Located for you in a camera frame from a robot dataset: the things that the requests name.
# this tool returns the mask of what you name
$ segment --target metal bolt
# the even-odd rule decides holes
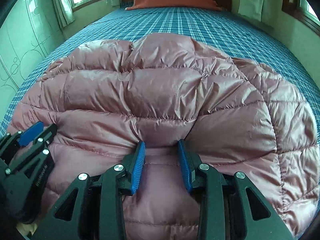
[[[206,163],[201,163],[201,164],[199,165],[199,168],[200,168],[201,170],[203,170],[203,171],[207,171],[207,170],[209,169],[209,165],[206,164]]]
[[[123,170],[123,166],[121,164],[118,164],[114,167],[115,171],[122,171]]]
[[[239,179],[244,179],[244,178],[245,178],[245,174],[244,174],[243,172],[241,172],[241,171],[238,171],[238,172],[236,173],[236,176],[237,176]]]
[[[81,173],[81,174],[78,176],[78,179],[79,179],[79,180],[86,180],[86,179],[87,179],[87,177],[88,177],[88,175],[87,175],[87,174],[85,174],[85,173]]]
[[[49,150],[48,150],[48,149],[44,149],[44,150],[42,151],[42,153],[43,153],[44,155],[48,155],[48,154],[49,154]]]

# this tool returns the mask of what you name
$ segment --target pink puffer jacket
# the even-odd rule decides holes
[[[196,239],[199,205],[182,182],[180,138],[220,172],[245,172],[292,234],[316,211],[319,146],[305,98],[269,66],[187,36],[81,45],[29,89],[8,131],[37,121],[58,126],[42,215],[78,174],[102,174],[143,140],[140,188],[123,203],[128,239]]]

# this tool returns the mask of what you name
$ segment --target pillow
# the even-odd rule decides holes
[[[153,7],[194,7],[214,11],[222,11],[214,0],[134,0],[133,6],[125,10],[135,10]]]

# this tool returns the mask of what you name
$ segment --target bed sheet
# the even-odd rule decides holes
[[[310,103],[316,117],[319,141],[320,91],[298,59],[283,44],[229,12],[183,7],[132,11],[120,8],[76,33],[55,49],[19,88],[1,124],[0,136],[4,135],[17,103],[52,60],[68,55],[87,41],[134,41],[152,32],[191,36],[197,41],[223,50],[232,57],[251,58],[270,65],[286,80],[295,84]]]

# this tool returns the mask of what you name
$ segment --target down jacket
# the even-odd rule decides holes
[[[102,174],[146,143],[140,188],[123,201],[128,239],[196,239],[199,204],[183,186],[176,144],[218,171],[245,172],[293,235],[319,198],[310,105],[263,63],[190,37],[85,43],[52,62],[18,103],[8,132],[56,123],[43,216],[82,172]]]

